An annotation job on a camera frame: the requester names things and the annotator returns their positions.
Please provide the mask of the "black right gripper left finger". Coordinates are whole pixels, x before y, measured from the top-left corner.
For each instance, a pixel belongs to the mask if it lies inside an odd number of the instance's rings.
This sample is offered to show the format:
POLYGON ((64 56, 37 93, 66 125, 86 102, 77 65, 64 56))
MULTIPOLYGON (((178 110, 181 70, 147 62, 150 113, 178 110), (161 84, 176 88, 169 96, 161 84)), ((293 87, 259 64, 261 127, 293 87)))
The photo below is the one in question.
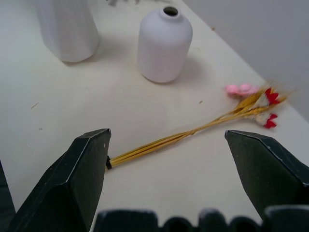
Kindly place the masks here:
POLYGON ((87 132, 42 175, 6 232, 89 232, 103 187, 110 129, 87 132))

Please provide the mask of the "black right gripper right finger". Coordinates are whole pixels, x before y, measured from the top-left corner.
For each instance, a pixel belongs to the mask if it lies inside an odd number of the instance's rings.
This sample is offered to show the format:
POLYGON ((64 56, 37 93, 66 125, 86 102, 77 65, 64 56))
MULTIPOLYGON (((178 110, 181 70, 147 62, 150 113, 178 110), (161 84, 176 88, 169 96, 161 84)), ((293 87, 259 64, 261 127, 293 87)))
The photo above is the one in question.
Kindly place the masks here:
POLYGON ((225 139, 244 191, 262 219, 309 222, 309 167, 274 138, 227 130, 225 139))

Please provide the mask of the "white ribbed tall vase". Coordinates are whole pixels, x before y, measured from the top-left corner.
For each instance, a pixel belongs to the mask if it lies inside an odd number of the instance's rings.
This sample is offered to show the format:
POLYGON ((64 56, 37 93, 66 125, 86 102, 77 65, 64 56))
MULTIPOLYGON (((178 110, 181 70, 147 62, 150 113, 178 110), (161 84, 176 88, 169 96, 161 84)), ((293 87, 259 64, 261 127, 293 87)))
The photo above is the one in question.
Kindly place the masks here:
POLYGON ((61 61, 80 62, 99 44, 88 0, 35 0, 45 46, 61 61))

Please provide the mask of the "white round bottle vase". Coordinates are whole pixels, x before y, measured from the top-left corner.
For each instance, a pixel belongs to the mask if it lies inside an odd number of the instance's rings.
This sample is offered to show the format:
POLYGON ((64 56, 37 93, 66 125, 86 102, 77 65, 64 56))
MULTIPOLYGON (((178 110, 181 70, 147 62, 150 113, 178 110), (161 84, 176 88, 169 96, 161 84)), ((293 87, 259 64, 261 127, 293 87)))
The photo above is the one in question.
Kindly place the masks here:
POLYGON ((141 21, 137 65, 155 83, 168 83, 181 73, 193 38, 193 28, 179 9, 166 6, 141 21))

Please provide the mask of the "dried flower bouquet yellow stems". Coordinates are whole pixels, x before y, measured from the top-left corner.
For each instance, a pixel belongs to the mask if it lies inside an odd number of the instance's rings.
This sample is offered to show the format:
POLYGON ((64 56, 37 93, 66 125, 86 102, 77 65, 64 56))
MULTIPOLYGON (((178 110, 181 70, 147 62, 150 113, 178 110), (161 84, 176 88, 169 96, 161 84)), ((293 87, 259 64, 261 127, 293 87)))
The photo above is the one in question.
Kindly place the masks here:
POLYGON ((165 149, 200 131, 228 121, 248 118, 268 130, 275 128, 277 126, 275 119, 278 115, 273 113, 272 110, 285 102, 296 91, 298 91, 297 88, 280 91, 269 83, 265 83, 260 87, 250 84, 227 85, 225 86, 227 96, 239 100, 234 109, 200 127, 161 138, 118 157, 107 158, 105 170, 110 170, 120 164, 165 149))

